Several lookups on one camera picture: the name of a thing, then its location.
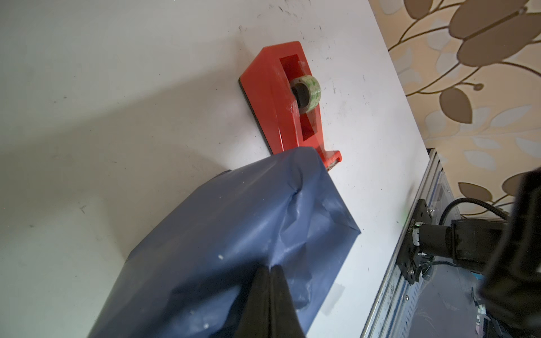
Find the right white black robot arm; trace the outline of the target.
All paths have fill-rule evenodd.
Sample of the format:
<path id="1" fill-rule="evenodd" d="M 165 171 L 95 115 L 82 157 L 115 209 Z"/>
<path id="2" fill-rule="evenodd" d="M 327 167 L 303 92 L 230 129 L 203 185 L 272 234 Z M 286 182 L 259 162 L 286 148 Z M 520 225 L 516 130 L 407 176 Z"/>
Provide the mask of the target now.
<path id="1" fill-rule="evenodd" d="M 483 276 L 478 295 L 500 337 L 540 336 L 540 170 L 507 180 L 511 213 L 473 197 L 452 201 L 438 224 L 420 199 L 397 265 L 409 284 L 433 266 L 463 268 Z"/>

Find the light blue wrapping paper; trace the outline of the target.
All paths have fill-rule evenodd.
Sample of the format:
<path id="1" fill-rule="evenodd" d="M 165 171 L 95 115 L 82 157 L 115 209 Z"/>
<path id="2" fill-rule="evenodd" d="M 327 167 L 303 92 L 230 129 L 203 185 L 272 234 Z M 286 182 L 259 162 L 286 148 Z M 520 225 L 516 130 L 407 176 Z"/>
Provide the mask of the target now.
<path id="1" fill-rule="evenodd" d="M 128 255 L 91 337 L 231 337 L 256 270 L 280 266 L 304 332 L 360 230 L 316 150 L 198 187 Z"/>

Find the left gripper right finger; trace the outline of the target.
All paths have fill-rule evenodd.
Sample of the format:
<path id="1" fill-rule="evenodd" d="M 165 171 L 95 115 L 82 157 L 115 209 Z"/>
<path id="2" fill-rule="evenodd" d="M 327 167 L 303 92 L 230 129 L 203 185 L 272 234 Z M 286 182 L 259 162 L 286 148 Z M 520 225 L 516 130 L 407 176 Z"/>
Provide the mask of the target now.
<path id="1" fill-rule="evenodd" d="M 282 266 L 270 271 L 270 337 L 305 338 Z"/>

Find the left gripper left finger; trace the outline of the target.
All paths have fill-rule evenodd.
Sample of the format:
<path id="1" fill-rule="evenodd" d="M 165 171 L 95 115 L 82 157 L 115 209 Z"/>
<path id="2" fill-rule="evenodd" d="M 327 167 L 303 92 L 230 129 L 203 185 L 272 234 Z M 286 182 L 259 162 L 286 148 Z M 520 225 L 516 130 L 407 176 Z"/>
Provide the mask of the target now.
<path id="1" fill-rule="evenodd" d="M 270 272 L 261 266 L 255 273 L 234 337 L 269 336 Z"/>

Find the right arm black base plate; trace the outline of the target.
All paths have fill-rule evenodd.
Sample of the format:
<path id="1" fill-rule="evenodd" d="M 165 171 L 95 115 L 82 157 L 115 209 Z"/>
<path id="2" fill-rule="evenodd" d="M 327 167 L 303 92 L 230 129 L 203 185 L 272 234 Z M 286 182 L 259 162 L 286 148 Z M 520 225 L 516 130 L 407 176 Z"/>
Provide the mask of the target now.
<path id="1" fill-rule="evenodd" d="M 418 282 L 421 271 L 420 229 L 424 225 L 432 225 L 433 218 L 425 199 L 419 199 L 412 217 L 407 223 L 406 233 L 397 256 L 397 267 L 402 277 L 409 283 Z"/>

